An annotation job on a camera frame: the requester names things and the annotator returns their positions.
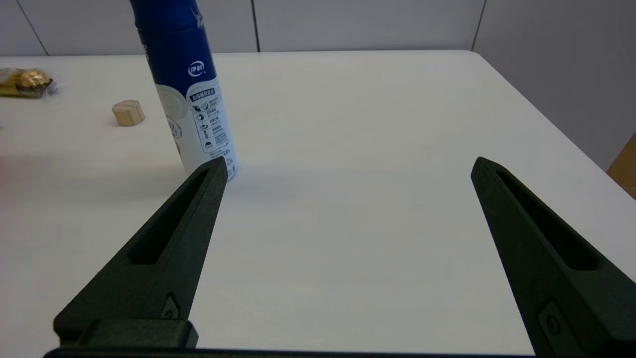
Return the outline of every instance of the logo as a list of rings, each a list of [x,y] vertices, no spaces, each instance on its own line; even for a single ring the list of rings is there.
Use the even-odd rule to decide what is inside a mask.
[[[192,77],[199,77],[204,70],[205,66],[201,61],[192,62],[190,67],[188,68],[188,74]]]

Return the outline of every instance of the screw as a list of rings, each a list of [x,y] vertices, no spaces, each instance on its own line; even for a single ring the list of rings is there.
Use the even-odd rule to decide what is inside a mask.
[[[556,317],[552,315],[548,316],[548,318],[546,318],[546,325],[548,326],[548,332],[553,336],[561,334],[561,325]]]

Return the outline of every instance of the wooden block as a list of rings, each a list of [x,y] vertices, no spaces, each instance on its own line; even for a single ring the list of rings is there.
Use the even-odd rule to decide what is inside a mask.
[[[128,127],[130,125],[136,125],[146,118],[144,112],[141,110],[139,101],[128,100],[122,101],[113,106],[113,114],[119,125]]]
[[[631,195],[632,198],[636,199],[636,188],[623,188],[627,192],[627,194]]]
[[[636,133],[609,167],[607,175],[636,199]]]

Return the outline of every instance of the wall seam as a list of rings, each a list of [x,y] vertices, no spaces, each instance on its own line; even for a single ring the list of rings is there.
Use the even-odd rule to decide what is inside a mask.
[[[44,53],[47,56],[49,56],[48,55],[48,51],[46,51],[46,47],[44,47],[44,44],[42,43],[42,40],[39,38],[38,33],[35,30],[35,27],[33,27],[33,24],[31,23],[31,20],[29,20],[29,17],[27,16],[27,13],[22,8],[22,4],[20,4],[20,1],[18,1],[18,0],[15,0],[15,3],[18,4],[18,7],[20,8],[20,11],[22,11],[22,14],[24,15],[24,18],[27,20],[27,23],[31,27],[31,31],[33,31],[33,34],[36,35],[36,39],[38,39],[38,42],[39,42],[40,46],[42,46],[42,50],[44,50]]]
[[[475,30],[475,38],[473,39],[473,45],[471,46],[471,51],[475,50],[475,43],[477,42],[477,34],[479,34],[479,29],[481,27],[481,20],[483,19],[483,12],[486,10],[486,2],[488,0],[483,0],[483,6],[481,7],[481,15],[479,16],[479,22],[477,22],[477,29]]]

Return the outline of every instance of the table surface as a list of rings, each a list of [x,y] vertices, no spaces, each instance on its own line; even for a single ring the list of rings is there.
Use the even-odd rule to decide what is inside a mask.
[[[530,354],[470,180],[510,169],[632,279],[636,204],[479,55],[215,55],[239,169],[190,319],[199,347]],[[2,58],[0,347],[54,316],[185,179],[143,56]],[[113,104],[146,120],[118,127]]]

